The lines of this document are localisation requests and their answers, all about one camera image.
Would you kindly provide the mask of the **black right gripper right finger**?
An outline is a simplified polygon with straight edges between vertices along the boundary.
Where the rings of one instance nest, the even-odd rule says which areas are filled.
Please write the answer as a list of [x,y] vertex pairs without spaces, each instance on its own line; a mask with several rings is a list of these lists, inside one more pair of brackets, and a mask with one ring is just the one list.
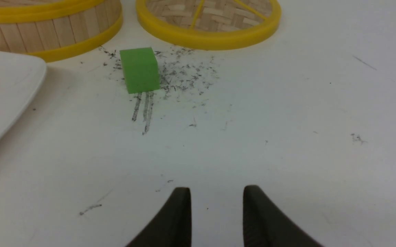
[[322,246],[287,217],[258,185],[244,188],[243,241],[245,247]]

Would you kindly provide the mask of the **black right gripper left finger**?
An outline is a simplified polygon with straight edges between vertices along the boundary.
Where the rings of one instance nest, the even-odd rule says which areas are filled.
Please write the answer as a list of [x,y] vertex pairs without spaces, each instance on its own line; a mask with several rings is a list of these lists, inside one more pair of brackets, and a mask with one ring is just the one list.
[[192,242],[191,192],[175,188],[159,212],[128,247],[190,247]]

